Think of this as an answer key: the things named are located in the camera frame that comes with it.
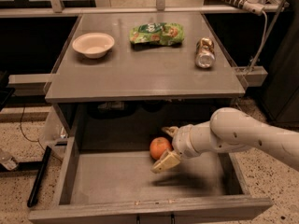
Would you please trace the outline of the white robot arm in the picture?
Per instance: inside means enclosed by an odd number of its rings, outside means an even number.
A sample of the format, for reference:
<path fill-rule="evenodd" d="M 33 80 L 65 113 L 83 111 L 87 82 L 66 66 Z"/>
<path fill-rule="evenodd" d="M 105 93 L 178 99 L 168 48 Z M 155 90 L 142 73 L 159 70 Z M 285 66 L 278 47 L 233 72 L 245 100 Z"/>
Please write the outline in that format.
<path fill-rule="evenodd" d="M 255 147 L 299 170 L 299 133 L 271 126 L 231 107 L 216 110 L 209 121 L 182 127 L 164 127 L 172 137 L 151 171 L 159 174 L 205 152 L 233 153 Z"/>

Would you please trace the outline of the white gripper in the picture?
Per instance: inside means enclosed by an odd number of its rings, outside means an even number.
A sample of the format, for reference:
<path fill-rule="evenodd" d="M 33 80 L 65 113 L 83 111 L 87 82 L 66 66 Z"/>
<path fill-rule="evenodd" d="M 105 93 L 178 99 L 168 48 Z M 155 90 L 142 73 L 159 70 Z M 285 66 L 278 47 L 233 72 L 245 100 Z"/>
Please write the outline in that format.
<path fill-rule="evenodd" d="M 195 125 L 163 127 L 162 131 L 173 137 L 172 146 L 175 150 L 167 149 L 151 167 L 155 174 L 165 172 L 179 165 L 181 158 L 190 159 L 199 156 L 198 130 Z"/>

